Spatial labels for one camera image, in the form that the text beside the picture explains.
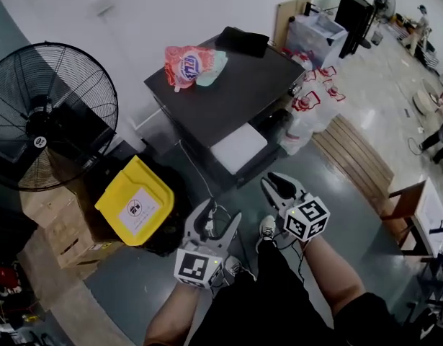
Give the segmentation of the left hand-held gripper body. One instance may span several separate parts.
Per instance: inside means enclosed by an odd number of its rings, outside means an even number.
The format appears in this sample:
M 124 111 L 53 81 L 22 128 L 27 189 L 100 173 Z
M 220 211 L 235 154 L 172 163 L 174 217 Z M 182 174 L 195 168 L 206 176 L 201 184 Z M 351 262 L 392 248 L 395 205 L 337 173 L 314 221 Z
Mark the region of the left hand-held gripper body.
M 183 239 L 176 251 L 174 277 L 183 284 L 210 289 L 223 271 L 226 243 Z

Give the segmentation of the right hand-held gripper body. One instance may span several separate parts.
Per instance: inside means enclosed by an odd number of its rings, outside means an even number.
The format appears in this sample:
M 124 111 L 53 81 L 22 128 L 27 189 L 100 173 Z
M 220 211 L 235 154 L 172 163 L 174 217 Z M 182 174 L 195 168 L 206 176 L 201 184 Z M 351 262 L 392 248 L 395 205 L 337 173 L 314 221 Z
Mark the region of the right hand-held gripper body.
M 323 201 L 309 192 L 296 199 L 280 213 L 284 230 L 301 242 L 322 234 L 331 216 Z

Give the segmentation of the person's right forearm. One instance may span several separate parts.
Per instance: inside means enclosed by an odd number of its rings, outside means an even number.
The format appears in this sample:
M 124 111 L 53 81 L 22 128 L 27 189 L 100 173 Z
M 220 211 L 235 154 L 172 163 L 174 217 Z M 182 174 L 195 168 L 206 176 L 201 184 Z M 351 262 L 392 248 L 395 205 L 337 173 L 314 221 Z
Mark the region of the person's right forearm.
M 366 293 L 354 268 L 321 235 L 300 246 L 333 317 Z

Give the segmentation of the person's left forearm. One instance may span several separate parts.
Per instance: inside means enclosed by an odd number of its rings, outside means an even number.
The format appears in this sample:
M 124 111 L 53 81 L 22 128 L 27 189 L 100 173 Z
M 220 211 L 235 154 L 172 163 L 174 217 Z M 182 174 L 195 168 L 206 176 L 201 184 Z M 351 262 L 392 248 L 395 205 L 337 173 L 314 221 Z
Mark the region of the person's left forearm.
M 177 283 L 146 330 L 143 346 L 184 346 L 201 289 Z

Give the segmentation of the pink detergent bag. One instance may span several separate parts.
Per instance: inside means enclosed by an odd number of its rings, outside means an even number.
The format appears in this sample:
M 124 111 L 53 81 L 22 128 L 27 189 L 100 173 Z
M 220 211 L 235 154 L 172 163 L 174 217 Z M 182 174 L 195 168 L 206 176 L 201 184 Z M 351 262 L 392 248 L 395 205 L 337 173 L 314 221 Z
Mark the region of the pink detergent bag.
M 215 50 L 196 46 L 166 47 L 164 71 L 175 92 L 196 84 L 197 77 L 213 65 Z

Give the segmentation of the black waste bin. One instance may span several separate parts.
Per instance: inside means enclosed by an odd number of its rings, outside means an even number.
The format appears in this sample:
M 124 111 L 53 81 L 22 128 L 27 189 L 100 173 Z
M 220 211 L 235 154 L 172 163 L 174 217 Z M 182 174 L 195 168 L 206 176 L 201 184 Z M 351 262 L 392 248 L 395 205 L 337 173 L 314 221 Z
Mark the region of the black waste bin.
M 186 184 L 177 170 L 170 166 L 159 164 L 145 154 L 132 155 L 123 160 L 113 156 L 106 156 L 100 159 L 95 167 L 84 175 L 87 191 L 95 207 L 95 203 L 102 196 L 106 187 L 134 156 L 138 156 L 174 192 L 174 207 L 168 218 L 145 244 L 136 247 L 165 257 L 174 252 L 181 244 L 184 219 L 189 215 L 189 211 L 192 208 Z

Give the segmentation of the person's left white shoe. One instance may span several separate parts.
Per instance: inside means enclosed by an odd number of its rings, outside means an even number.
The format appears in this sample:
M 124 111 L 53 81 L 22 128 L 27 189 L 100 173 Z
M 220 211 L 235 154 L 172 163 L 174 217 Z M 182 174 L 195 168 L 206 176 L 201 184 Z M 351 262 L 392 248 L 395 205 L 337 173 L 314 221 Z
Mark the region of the person's left white shoe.
M 241 261 L 233 255 L 230 255 L 225 260 L 224 268 L 233 277 L 239 273 L 247 273 L 253 278 L 253 280 L 256 280 L 256 276 L 250 270 L 246 269 Z

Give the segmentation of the person's white shoe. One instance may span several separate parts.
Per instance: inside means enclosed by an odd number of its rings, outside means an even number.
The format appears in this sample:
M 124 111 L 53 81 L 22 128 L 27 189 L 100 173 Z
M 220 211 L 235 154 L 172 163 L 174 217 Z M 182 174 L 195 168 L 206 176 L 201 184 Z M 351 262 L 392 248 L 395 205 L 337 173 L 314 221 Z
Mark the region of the person's white shoe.
M 265 216 L 259 224 L 259 239 L 256 243 L 256 252 L 259 252 L 259 245 L 263 241 L 274 241 L 276 232 L 276 222 L 274 216 Z
M 233 255 L 230 255 L 225 260 L 224 268 L 233 277 L 239 273 L 247 273 L 253 278 L 253 280 L 256 280 L 256 276 L 250 270 L 246 269 L 241 261 Z

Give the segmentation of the person's right white shoe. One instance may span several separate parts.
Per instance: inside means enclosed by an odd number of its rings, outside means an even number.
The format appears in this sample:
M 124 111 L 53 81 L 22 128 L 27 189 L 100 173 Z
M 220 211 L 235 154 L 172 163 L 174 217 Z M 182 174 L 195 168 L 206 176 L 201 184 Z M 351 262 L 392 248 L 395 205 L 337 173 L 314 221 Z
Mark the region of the person's right white shoe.
M 256 243 L 256 252 L 259 252 L 259 245 L 263 241 L 274 241 L 276 232 L 276 222 L 274 216 L 265 216 L 259 224 L 259 239 Z

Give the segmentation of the wooden slatted board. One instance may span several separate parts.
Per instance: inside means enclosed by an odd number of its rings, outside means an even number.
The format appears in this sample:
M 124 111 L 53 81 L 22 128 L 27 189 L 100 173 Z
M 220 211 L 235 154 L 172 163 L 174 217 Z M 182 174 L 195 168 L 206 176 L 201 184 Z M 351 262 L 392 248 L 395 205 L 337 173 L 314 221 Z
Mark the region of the wooden slatted board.
M 379 214 L 388 200 L 394 173 L 381 156 L 343 116 L 336 116 L 312 142 L 362 193 Z

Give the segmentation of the white plastic bags group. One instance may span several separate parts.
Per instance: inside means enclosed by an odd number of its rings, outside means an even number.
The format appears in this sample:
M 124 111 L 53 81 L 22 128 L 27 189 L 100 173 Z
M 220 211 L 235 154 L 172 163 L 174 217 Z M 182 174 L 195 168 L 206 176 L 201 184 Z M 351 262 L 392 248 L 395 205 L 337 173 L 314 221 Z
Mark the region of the white plastic bags group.
M 304 147 L 315 133 L 322 133 L 339 114 L 339 105 L 346 96 L 337 86 L 337 70 L 334 66 L 313 68 L 313 53 L 283 48 L 282 52 L 300 64 L 305 73 L 290 89 L 291 103 L 287 110 L 291 121 L 279 139 L 280 146 L 292 156 Z

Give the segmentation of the person's black clothing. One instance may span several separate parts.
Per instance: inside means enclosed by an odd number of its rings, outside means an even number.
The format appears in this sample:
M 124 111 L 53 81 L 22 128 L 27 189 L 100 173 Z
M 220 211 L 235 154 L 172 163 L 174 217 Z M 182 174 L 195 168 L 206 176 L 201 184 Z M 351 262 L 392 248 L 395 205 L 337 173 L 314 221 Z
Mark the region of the person's black clothing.
M 437 346 L 419 324 L 401 326 L 386 303 L 365 293 L 329 327 L 273 241 L 262 241 L 257 279 L 245 272 L 219 290 L 189 346 Z

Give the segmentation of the brown wooden chair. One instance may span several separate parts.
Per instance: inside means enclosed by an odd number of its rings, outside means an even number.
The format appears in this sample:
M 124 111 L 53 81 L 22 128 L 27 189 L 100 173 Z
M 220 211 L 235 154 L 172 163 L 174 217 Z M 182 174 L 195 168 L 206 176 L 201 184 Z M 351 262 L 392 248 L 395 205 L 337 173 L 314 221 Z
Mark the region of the brown wooden chair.
M 431 255 L 426 240 L 422 237 L 419 220 L 415 217 L 425 184 L 425 181 L 418 182 L 390 193 L 386 203 L 391 203 L 392 199 L 398 199 L 391 210 L 386 205 L 380 216 L 382 223 L 390 230 L 405 256 L 427 257 Z

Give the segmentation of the black washing machine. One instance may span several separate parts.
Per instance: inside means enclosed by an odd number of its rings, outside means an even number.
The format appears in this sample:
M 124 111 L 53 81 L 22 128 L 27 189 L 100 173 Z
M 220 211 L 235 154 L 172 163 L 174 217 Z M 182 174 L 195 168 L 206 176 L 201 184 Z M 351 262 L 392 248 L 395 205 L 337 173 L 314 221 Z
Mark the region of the black washing machine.
M 211 86 L 192 85 L 175 92 L 164 69 L 144 83 L 181 136 L 188 151 L 201 163 L 219 188 L 241 187 L 265 170 L 276 158 L 272 134 L 278 127 L 270 116 L 281 98 L 302 83 L 304 68 L 268 47 L 263 58 L 229 51 L 228 62 Z M 236 174 L 231 174 L 210 152 L 210 147 L 246 123 L 267 139 L 267 146 Z

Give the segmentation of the cardboard box with label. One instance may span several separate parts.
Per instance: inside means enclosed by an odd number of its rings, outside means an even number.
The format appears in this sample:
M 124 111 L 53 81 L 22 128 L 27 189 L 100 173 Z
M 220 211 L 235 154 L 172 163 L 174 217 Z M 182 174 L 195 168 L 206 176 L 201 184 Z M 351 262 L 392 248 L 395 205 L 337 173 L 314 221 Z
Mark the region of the cardboard box with label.
M 108 224 L 90 224 L 75 210 L 58 214 L 45 235 L 63 269 L 97 264 L 124 246 Z

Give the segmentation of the white flat board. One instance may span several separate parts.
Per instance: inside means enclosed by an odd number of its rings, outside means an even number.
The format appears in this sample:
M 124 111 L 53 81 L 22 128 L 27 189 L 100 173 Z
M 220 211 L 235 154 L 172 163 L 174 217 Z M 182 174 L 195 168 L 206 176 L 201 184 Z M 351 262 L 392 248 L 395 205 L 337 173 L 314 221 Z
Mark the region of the white flat board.
M 437 257 L 443 245 L 443 205 L 430 178 L 420 183 L 421 194 L 413 223 L 432 257 Z

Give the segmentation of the brown cardboard floor sheet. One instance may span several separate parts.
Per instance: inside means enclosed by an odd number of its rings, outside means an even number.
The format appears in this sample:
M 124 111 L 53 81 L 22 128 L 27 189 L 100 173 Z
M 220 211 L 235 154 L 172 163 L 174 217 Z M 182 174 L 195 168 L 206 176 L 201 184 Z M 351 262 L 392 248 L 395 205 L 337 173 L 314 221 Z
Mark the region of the brown cardboard floor sheet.
M 84 279 L 95 271 L 62 269 L 38 228 L 17 255 L 42 308 L 75 346 L 135 346 L 98 304 Z

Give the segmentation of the pale green pouch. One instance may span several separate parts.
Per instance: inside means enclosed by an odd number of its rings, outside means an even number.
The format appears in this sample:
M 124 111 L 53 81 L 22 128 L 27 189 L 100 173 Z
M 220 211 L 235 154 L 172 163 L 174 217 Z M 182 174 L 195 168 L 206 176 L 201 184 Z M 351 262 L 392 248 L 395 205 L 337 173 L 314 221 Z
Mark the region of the pale green pouch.
M 201 87 L 209 87 L 219 77 L 225 65 L 228 62 L 228 57 L 225 51 L 215 51 L 213 65 L 209 70 L 200 74 L 196 79 L 196 84 Z

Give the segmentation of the black folded cloth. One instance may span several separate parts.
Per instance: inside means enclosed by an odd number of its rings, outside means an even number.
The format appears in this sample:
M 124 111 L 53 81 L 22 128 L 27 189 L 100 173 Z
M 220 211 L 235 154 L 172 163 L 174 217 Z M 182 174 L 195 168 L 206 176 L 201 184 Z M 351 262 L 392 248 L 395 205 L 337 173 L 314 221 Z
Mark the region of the black folded cloth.
M 266 35 L 226 27 L 215 40 L 215 46 L 247 56 L 263 58 L 268 42 L 269 37 Z

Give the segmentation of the round wooden spool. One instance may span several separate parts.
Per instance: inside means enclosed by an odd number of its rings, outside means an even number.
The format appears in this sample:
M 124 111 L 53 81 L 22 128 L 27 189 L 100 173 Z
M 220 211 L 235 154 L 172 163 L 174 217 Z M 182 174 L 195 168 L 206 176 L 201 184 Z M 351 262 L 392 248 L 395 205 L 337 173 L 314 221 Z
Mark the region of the round wooden spool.
M 423 116 L 438 112 L 442 105 L 439 93 L 426 79 L 421 80 L 421 86 L 413 94 L 412 100 L 415 108 Z

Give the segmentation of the red bag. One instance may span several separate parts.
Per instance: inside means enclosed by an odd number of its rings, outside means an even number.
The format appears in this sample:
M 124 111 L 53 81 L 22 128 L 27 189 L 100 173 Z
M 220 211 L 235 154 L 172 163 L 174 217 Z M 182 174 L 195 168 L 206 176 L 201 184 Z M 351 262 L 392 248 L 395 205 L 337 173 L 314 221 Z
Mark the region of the red bag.
M 16 288 L 20 285 L 18 272 L 13 267 L 0 267 L 0 288 Z

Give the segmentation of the small black standing fan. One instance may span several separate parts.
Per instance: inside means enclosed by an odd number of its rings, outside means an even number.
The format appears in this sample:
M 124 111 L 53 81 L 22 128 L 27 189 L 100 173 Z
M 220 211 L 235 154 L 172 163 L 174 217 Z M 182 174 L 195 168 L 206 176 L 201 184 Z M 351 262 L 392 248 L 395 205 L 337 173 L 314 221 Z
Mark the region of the small black standing fan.
M 367 39 L 367 35 L 370 31 L 371 26 L 375 24 L 375 30 L 381 31 L 380 30 L 381 25 L 389 23 L 389 21 L 392 19 L 392 17 L 395 14 L 395 0 L 374 0 L 372 7 L 373 7 L 373 12 L 369 19 L 367 28 L 364 31 L 360 43 L 360 45 L 366 49 L 370 49 L 373 45 L 371 43 L 371 39 L 370 40 Z

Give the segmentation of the cardboard sheet against wall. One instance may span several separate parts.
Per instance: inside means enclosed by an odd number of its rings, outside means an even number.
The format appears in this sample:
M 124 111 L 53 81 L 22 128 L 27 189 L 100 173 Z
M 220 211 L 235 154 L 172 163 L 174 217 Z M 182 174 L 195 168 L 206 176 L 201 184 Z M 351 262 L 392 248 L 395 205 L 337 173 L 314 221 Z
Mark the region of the cardboard sheet against wall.
M 306 4 L 310 2 L 311 0 L 291 0 L 277 5 L 272 39 L 276 51 L 281 52 L 285 47 L 289 18 L 304 14 Z

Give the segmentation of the large black pedestal fan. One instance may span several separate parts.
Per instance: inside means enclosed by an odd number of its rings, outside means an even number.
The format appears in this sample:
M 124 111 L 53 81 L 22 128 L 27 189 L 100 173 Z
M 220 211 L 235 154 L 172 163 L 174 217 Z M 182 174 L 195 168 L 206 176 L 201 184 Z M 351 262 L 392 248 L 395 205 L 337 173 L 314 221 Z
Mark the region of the large black pedestal fan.
M 0 183 L 41 192 L 79 178 L 109 148 L 118 115 L 110 75 L 84 50 L 15 50 L 0 60 Z

